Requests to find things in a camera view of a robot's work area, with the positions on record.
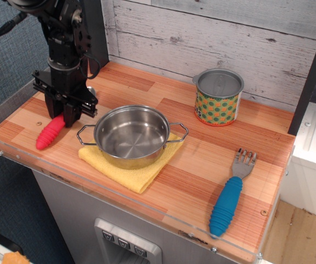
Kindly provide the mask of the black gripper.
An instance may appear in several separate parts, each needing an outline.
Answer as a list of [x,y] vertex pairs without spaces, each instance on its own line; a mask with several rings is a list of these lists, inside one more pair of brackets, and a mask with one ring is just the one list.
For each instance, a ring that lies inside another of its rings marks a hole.
[[34,88],[45,94],[49,116],[55,118],[63,113],[66,128],[71,128],[81,114],[97,115],[98,100],[91,92],[88,79],[88,62],[79,62],[71,67],[49,62],[49,70],[32,72]]

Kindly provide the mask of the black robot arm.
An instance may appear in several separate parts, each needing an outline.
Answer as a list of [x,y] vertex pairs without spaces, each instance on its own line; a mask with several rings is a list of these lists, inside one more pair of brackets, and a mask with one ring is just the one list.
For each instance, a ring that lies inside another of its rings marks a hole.
[[63,116],[70,128],[82,114],[94,117],[98,100],[87,88],[88,61],[97,61],[90,53],[83,10],[78,1],[9,1],[9,4],[38,18],[48,44],[50,71],[33,72],[34,88],[45,95],[51,118]]

